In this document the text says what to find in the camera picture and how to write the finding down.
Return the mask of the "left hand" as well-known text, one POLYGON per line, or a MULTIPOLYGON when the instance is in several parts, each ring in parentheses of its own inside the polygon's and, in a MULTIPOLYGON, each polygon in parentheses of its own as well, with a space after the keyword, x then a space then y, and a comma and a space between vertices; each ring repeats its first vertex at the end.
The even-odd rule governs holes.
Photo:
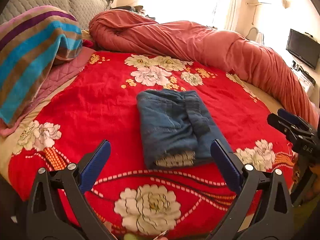
POLYGON ((112 233, 112 224, 111 224, 110 222, 108 222, 108 221, 105 221, 105 222, 104 222, 104 226, 107 228, 107 230, 109 231, 109 233, 110 233, 115 239, 117 239, 116 236, 112 233))

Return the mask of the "right hand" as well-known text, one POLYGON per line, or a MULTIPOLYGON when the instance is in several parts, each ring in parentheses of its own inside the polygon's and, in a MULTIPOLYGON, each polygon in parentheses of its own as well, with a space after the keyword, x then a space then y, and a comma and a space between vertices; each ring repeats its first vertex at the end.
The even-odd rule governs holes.
MULTIPOLYGON (((294 191, 296 191, 298 183, 302 181, 303 175, 306 173, 306 168, 302 169, 302 167, 306 167, 306 165, 308 165, 309 163, 305 161, 304 157, 299 157, 299 155, 296 153, 294 155, 293 163, 294 167, 292 180, 295 184, 294 191)), ((308 191, 303 194, 302 200, 304 202, 309 202, 319 195, 319 163, 309 164, 309 169, 312 175, 315 175, 316 178, 312 182, 308 191)))

